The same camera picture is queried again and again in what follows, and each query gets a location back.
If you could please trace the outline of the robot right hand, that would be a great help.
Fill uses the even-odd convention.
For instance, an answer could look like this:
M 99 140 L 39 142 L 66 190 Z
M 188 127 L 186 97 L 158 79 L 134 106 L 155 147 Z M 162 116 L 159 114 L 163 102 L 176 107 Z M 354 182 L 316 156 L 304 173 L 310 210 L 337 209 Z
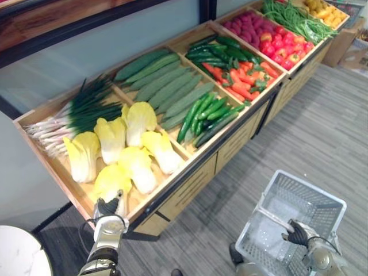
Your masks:
M 308 247 L 310 239 L 317 236 L 313 228 L 301 221 L 290 219 L 288 223 L 293 231 L 287 230 L 287 233 L 281 234 L 283 240 L 287 242 Z

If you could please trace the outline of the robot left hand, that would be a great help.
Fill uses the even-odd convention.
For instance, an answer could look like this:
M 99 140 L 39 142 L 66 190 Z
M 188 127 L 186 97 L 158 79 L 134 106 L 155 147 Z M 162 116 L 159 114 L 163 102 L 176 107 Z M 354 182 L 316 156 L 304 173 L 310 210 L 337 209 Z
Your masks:
M 102 216 L 118 215 L 122 218 L 125 217 L 125 199 L 124 191 L 122 189 L 117 190 L 117 193 L 108 201 L 105 201 L 102 197 L 97 199 L 94 207 L 94 218 L 97 219 Z

